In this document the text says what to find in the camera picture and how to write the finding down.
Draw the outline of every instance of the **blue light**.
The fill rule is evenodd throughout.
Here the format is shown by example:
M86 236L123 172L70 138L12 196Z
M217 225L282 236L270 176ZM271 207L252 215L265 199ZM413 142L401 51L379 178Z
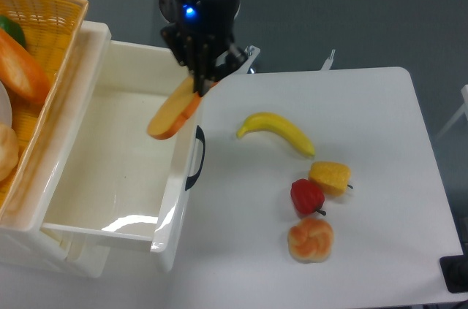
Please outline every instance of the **blue light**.
M185 18L194 19L197 17L197 11L195 11L193 7L185 5L184 9L185 9Z

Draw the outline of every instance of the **toy food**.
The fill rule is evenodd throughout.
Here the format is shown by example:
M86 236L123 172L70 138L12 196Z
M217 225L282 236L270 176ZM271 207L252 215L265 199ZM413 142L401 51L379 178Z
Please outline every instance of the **toy food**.
M272 112L258 112L250 115L237 131L240 139L253 131L271 131L285 138L296 150L306 157L315 155L312 141L293 123Z
M15 41L26 48L26 38L21 26L4 15L0 15L0 28L5 30Z
M331 253L333 229L322 219L304 218L287 234L290 254L300 262L323 262Z
M146 132L157 140L172 137L193 115L200 102L201 97L193 92L193 78L188 77L162 104Z
M334 161L316 161L309 171L309 180L333 196L341 196L347 190L350 176L348 166Z
M0 122L0 181L18 164L18 138L7 124Z
M322 215L327 213L321 210L325 196L319 186L307 179L300 179L291 185L291 199L295 209L304 215L318 212Z
M0 28L0 80L17 95L43 104L51 84L41 66Z

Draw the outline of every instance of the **toy bread loaf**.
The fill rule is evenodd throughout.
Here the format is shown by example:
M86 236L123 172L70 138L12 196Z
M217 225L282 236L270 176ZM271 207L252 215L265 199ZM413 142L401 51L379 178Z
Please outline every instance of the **toy bread loaf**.
M18 164L18 138L7 124L0 122L0 181Z

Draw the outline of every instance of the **toy fruit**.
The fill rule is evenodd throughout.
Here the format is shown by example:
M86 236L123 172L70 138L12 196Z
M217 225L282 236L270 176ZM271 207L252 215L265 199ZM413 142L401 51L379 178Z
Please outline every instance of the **toy fruit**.
M37 61L0 28L0 80L17 95L43 104L51 84Z
M307 179L300 179L291 185L291 199L295 209L304 215L318 212L322 215L327 213L321 210L325 196L316 184Z
M315 155L312 141L293 123L272 112L258 112L250 115L237 131L240 139L253 131L271 131L286 139L296 150L306 157Z
M323 193L341 196L348 187L351 169L334 161L316 161L309 171L309 180L316 183Z
M7 16L0 15L0 28L5 30L23 48L26 48L26 38L24 37L23 29L18 23Z
M323 262L331 253L333 241L333 229L322 219L301 219L287 234L290 254L300 262Z

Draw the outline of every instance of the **white plastic drawer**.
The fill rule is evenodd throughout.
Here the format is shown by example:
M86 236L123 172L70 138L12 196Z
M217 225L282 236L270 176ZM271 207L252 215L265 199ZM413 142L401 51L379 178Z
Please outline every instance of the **white plastic drawer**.
M89 245L152 250L160 268L170 270L197 115L168 140L151 138L146 127L186 76L169 50L110 43L43 229L67 238L85 234Z

